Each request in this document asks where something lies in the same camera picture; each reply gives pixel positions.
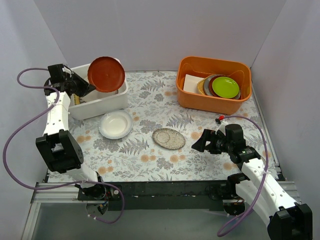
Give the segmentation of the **yellow woven bamboo mat plate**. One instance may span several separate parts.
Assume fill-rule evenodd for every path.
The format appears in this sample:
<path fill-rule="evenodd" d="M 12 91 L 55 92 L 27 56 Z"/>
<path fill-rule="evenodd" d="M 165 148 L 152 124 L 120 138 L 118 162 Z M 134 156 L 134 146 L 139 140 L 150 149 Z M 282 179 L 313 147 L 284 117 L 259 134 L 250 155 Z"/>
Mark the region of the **yellow woven bamboo mat plate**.
<path fill-rule="evenodd" d="M 77 96 L 77 95 L 73 95 L 73 102 L 74 102 L 74 105 L 77 106 L 81 103 L 80 101 L 81 99 Z"/>

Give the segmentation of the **red lacquer round plate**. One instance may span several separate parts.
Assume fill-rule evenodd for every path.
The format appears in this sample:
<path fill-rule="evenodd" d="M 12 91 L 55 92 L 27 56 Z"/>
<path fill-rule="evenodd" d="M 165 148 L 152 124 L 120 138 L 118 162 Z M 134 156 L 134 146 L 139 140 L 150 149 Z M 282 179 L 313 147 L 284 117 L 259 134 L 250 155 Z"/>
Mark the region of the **red lacquer round plate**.
<path fill-rule="evenodd" d="M 125 81 L 125 70 L 121 63 L 109 56 L 96 58 L 88 67 L 88 82 L 102 93 L 118 90 Z"/>

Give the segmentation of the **speckled oval ceramic plate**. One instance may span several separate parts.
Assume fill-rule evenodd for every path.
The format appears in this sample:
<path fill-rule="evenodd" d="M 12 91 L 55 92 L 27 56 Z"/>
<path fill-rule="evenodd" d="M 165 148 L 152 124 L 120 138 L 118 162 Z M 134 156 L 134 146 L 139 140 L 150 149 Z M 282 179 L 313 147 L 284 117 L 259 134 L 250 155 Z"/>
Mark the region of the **speckled oval ceramic plate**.
<path fill-rule="evenodd" d="M 159 128 L 152 133 L 154 142 L 168 150 L 178 150 L 186 144 L 185 137 L 177 130 Z"/>

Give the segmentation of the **white deep bowl plate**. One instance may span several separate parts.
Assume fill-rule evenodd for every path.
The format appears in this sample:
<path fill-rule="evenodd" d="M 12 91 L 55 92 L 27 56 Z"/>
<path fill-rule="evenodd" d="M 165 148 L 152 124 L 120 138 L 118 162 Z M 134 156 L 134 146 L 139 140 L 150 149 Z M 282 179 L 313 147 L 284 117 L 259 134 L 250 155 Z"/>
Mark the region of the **white deep bowl plate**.
<path fill-rule="evenodd" d="M 117 140 L 127 136 L 133 127 L 133 119 L 123 109 L 104 114 L 99 122 L 99 132 L 107 139 Z"/>

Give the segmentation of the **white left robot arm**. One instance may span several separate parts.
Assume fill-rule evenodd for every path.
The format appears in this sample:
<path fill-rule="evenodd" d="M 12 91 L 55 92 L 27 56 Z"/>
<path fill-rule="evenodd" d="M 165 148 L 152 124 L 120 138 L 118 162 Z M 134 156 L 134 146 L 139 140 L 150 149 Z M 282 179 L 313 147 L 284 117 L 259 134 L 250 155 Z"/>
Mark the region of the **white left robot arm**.
<path fill-rule="evenodd" d="M 83 151 L 69 131 L 71 97 L 84 97 L 96 88 L 63 64 L 47 69 L 50 77 L 44 94 L 49 112 L 44 133 L 35 140 L 36 147 L 51 172 L 67 175 L 86 196 L 101 200 L 107 193 L 102 177 L 84 163 Z"/>

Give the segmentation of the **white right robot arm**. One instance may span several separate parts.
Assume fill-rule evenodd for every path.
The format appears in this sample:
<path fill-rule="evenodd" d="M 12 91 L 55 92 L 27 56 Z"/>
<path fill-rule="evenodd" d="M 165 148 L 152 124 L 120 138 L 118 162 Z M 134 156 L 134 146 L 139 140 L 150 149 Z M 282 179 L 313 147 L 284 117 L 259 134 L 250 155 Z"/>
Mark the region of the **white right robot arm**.
<path fill-rule="evenodd" d="M 218 130 L 205 129 L 192 145 L 198 152 L 227 153 L 242 172 L 226 186 L 232 199 L 242 198 L 266 224 L 272 240 L 313 239 L 313 213 L 307 204 L 298 203 L 267 172 L 267 161 L 246 144 L 239 124 L 221 124 Z"/>

